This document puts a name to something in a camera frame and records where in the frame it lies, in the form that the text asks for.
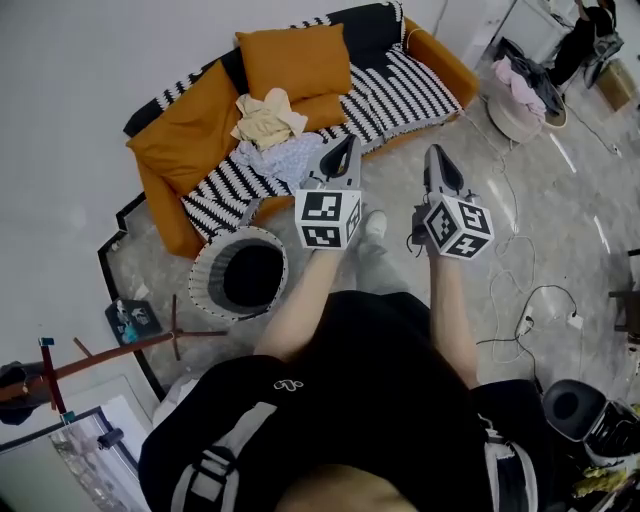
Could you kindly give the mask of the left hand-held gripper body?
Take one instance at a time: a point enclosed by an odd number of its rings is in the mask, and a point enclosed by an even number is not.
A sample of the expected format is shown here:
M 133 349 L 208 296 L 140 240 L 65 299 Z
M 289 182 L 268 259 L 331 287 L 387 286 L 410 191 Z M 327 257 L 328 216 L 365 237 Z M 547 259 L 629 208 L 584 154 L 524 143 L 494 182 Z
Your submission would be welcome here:
M 361 171 L 337 177 L 319 167 L 295 193 L 294 221 L 305 249 L 346 249 L 361 221 Z

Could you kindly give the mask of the light blue checked garment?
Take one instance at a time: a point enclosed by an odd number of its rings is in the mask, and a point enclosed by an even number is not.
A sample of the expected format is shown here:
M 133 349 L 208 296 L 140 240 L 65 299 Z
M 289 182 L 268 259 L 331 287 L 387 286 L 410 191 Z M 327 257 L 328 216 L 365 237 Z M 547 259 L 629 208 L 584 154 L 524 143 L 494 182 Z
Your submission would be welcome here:
M 324 144 L 321 135 L 303 133 L 260 151 L 249 141 L 241 141 L 230 158 L 238 165 L 252 168 L 258 175 L 284 182 L 295 192 L 308 178 L 309 158 Z

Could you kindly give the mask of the beige garment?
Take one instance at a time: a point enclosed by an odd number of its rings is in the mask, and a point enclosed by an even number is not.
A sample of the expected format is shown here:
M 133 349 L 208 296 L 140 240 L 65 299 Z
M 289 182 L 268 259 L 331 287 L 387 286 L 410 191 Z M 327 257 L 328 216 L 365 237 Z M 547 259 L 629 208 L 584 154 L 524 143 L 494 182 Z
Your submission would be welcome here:
M 235 105 L 241 118 L 231 135 L 253 143 L 260 151 L 299 137 L 308 122 L 307 116 L 292 110 L 288 94 L 281 88 L 271 89 L 263 100 L 241 95 Z

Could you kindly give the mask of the white woven laundry basket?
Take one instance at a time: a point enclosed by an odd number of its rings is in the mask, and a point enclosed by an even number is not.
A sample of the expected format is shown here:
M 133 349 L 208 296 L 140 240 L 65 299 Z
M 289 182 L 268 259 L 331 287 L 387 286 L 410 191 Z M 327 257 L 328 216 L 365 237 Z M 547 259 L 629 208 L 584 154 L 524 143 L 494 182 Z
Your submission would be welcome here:
M 249 203 L 237 229 L 214 236 L 196 258 L 188 281 L 194 305 L 239 322 L 269 312 L 289 275 L 286 249 L 271 232 L 253 226 L 259 202 Z

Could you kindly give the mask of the person's right forearm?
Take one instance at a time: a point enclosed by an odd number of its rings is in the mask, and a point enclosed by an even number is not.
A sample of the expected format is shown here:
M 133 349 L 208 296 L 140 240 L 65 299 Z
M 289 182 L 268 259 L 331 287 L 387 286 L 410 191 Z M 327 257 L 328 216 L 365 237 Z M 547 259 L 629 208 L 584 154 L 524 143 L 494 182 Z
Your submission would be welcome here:
M 466 311 L 460 263 L 437 252 L 428 258 L 432 341 L 465 385 L 474 389 L 479 386 L 477 349 Z

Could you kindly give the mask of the round beige basket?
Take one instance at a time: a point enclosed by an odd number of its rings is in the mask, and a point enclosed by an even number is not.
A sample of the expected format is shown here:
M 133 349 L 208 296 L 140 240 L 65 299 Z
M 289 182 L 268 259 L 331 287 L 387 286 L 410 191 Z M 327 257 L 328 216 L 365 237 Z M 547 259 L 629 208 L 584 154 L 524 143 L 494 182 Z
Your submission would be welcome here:
M 511 97 L 493 93 L 487 100 L 486 109 L 495 127 L 505 137 L 519 144 L 533 140 L 543 131 L 560 130 L 567 123 L 567 112 L 563 102 L 558 115 L 546 113 L 545 117 L 540 119 Z

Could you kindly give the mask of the person's white shoe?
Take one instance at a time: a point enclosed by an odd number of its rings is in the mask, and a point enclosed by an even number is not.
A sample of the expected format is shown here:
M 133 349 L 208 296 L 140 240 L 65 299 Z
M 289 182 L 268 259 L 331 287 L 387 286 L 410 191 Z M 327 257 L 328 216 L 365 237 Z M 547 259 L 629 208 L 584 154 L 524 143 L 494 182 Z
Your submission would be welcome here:
M 387 216 L 384 211 L 374 210 L 369 213 L 364 225 L 363 242 L 380 242 L 387 231 Z

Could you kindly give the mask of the square orange cushion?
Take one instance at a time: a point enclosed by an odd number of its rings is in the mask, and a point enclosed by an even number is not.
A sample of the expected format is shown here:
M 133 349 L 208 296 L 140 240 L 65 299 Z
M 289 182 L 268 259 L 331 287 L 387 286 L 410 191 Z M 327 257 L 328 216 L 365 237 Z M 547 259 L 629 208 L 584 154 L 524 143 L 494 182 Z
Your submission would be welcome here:
M 344 25 L 238 32 L 249 93 L 262 100 L 274 88 L 291 102 L 352 89 Z

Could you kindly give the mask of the white cabinet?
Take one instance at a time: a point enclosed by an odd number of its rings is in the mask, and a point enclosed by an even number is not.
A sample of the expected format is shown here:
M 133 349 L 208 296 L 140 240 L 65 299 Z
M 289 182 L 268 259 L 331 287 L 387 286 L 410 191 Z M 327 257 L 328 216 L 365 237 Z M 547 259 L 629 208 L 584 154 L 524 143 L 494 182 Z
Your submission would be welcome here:
M 515 0 L 495 41 L 506 39 L 541 64 L 550 59 L 561 40 L 573 29 L 570 21 L 554 14 L 546 0 Z

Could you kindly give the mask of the dark wooden furniture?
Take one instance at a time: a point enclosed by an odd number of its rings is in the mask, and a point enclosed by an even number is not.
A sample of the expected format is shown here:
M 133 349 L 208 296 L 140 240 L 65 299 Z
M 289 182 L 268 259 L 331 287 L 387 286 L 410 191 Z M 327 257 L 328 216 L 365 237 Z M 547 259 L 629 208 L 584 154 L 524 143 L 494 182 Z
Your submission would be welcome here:
M 626 337 L 631 352 L 640 351 L 640 277 L 633 272 L 633 261 L 640 263 L 640 248 L 626 253 L 628 277 L 622 289 L 608 292 L 608 298 L 616 305 L 616 324 L 613 329 Z

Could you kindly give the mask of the cardboard box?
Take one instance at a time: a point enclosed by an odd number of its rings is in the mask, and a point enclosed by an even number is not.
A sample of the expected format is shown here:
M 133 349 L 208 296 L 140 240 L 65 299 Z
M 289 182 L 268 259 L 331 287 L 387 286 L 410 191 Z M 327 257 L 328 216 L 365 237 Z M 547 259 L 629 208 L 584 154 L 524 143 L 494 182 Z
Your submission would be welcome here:
M 640 95 L 634 78 L 618 58 L 603 67 L 595 84 L 614 112 L 637 100 Z

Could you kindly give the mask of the black printed box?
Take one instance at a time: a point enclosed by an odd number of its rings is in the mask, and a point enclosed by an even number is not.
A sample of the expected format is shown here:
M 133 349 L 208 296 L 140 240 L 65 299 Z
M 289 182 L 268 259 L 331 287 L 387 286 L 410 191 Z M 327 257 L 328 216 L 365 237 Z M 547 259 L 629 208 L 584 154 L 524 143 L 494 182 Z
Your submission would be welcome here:
M 159 335 L 162 327 L 148 301 L 117 299 L 105 310 L 116 341 L 128 345 Z

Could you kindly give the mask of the wooden coat rack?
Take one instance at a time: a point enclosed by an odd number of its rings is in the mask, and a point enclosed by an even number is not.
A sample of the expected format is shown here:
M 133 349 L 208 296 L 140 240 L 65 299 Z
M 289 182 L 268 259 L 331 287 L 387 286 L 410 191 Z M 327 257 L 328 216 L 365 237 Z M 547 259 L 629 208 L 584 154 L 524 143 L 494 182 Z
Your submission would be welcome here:
M 128 355 L 131 353 L 142 351 L 143 349 L 153 347 L 155 345 L 170 342 L 174 348 L 176 358 L 179 358 L 178 341 L 181 338 L 212 338 L 222 337 L 227 334 L 226 330 L 214 330 L 214 331 L 184 331 L 177 325 L 177 312 L 176 306 L 177 298 L 172 297 L 172 310 L 171 310 L 171 328 L 158 336 L 148 338 L 143 341 L 137 341 L 128 345 L 119 346 L 117 348 L 109 349 L 107 351 L 97 353 L 94 355 L 87 355 L 83 359 L 78 360 L 67 365 L 55 368 L 56 377 L 59 381 L 76 373 L 82 372 L 104 362 L 116 359 L 118 357 Z M 38 377 L 35 380 L 27 380 L 24 384 L 15 383 L 0 390 L 0 401 L 6 401 L 19 396 L 28 395 L 32 390 L 47 387 L 47 381 L 42 377 Z

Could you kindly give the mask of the black glossy case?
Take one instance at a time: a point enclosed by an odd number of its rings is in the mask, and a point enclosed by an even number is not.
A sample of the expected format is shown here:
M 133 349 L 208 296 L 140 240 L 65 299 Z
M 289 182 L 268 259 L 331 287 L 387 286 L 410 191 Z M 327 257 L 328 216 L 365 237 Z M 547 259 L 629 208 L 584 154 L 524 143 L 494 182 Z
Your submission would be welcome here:
M 608 401 L 584 440 L 595 467 L 611 467 L 640 456 L 640 416 L 619 401 Z

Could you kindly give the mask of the yellow crumpled item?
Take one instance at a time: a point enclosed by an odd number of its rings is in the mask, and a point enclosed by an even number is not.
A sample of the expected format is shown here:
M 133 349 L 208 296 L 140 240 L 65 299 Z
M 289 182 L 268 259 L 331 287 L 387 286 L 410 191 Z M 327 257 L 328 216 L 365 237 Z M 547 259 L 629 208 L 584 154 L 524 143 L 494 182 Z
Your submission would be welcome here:
M 574 484 L 572 495 L 575 498 L 583 498 L 594 492 L 614 492 L 619 490 L 627 479 L 626 469 L 589 469 L 584 473 L 583 478 Z

